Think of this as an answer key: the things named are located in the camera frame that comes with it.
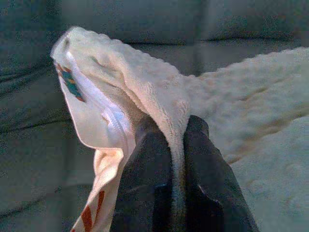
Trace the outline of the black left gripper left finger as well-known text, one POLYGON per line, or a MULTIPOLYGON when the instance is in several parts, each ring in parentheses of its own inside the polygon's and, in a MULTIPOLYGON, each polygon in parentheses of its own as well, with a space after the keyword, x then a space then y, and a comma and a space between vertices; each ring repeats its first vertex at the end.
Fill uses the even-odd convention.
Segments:
POLYGON ((171 211, 171 154, 156 123, 144 117, 124 167, 115 207, 117 232, 167 232, 171 211))

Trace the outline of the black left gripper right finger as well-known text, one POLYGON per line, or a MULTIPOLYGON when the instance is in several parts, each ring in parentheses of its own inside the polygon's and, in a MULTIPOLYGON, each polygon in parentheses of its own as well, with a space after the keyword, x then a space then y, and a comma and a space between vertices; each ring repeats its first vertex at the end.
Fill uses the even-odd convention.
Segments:
POLYGON ((259 229, 229 164, 209 139, 209 126, 191 115, 183 138, 189 232, 259 229))

